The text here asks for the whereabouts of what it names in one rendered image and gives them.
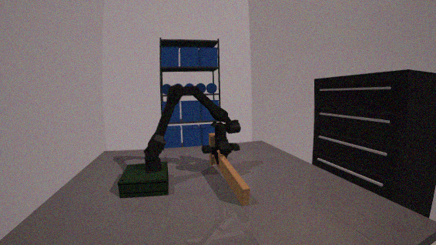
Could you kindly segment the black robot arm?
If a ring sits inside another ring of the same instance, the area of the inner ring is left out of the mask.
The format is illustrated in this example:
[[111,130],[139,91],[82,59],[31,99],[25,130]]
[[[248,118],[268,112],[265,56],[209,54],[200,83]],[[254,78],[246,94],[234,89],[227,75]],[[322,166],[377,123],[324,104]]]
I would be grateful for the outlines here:
[[[169,124],[170,118],[173,114],[176,104],[181,100],[182,95],[193,95],[200,103],[202,103],[209,111],[211,116],[220,122],[215,122],[211,126],[215,126],[216,136],[225,136],[226,132],[239,133],[241,130],[239,120],[230,120],[228,112],[219,106],[215,105],[197,86],[170,86],[166,96],[166,104],[164,107],[161,119],[156,127],[156,132],[148,142],[147,148],[143,151],[146,161],[146,172],[154,173],[161,171],[162,166],[159,158],[159,154],[163,151],[166,141],[164,135],[166,133],[166,127]],[[226,123],[223,124],[222,122]],[[230,154],[231,150],[234,150],[234,143],[228,143],[228,139],[221,142],[219,139],[217,143],[217,149],[221,154]]]

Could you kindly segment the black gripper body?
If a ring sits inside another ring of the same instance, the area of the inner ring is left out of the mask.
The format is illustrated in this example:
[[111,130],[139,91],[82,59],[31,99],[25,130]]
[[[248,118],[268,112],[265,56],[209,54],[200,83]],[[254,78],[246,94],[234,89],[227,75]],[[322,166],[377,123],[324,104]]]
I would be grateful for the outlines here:
[[[225,139],[227,139],[226,135],[225,136],[216,136],[215,135],[215,146],[209,146],[209,145],[203,145],[202,146],[202,152],[203,153],[217,153],[217,143],[219,141],[219,139],[221,139],[221,142],[224,142]],[[234,151],[240,150],[240,145],[237,143],[234,143]]]

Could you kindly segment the wooden board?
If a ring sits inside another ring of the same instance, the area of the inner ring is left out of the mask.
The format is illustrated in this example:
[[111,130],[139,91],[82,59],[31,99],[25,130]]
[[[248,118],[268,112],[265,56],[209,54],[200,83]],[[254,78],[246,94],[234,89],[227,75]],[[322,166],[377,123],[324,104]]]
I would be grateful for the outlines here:
[[250,188],[244,182],[239,173],[233,168],[232,164],[227,160],[227,158],[220,153],[220,150],[217,150],[217,152],[219,165],[217,164],[215,157],[214,162],[218,166],[220,172],[223,174],[225,180],[241,205],[248,206],[250,201]]

